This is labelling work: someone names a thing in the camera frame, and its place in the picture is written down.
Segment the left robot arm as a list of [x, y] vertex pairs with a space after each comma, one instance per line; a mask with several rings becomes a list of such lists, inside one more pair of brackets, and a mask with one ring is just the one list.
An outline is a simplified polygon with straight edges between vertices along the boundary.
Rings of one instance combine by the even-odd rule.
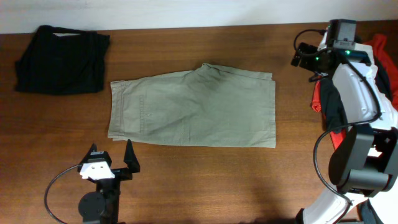
[[96, 144], [81, 160], [78, 168], [81, 178], [96, 185], [95, 191], [82, 196], [78, 204], [83, 223], [119, 223], [121, 182], [132, 180], [132, 175], [141, 170], [131, 140], [126, 143], [124, 163], [126, 167], [112, 169], [109, 153], [98, 151]]

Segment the khaki shorts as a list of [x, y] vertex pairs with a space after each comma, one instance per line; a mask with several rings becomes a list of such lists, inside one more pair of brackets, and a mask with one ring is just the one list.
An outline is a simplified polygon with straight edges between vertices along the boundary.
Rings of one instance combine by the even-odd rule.
[[110, 84], [108, 137], [166, 146], [276, 146], [271, 73], [204, 63]]

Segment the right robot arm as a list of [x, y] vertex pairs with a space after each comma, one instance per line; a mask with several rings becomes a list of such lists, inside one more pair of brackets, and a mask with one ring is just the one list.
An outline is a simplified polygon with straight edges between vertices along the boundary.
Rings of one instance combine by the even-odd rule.
[[326, 133], [345, 130], [332, 154], [326, 189], [296, 223], [338, 223], [353, 207], [369, 201], [382, 223], [394, 223], [397, 200], [397, 110], [376, 86], [377, 67], [369, 45], [331, 48], [301, 43], [293, 65], [330, 78], [347, 122]]

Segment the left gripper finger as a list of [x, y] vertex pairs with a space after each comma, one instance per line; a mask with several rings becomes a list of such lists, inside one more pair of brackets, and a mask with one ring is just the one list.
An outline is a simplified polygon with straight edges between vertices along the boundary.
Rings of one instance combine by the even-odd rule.
[[126, 143], [124, 163], [127, 165], [127, 168], [131, 173], [139, 173], [141, 171], [141, 166], [139, 164], [139, 161], [137, 160], [132, 141], [130, 139], [128, 139]]
[[88, 163], [88, 160], [91, 157], [91, 153], [92, 152], [96, 152], [97, 151], [97, 146], [96, 144], [92, 144], [90, 149], [88, 150], [88, 152], [85, 154], [85, 156], [83, 157], [83, 159], [80, 161], [79, 165], [83, 165], [84, 163]]

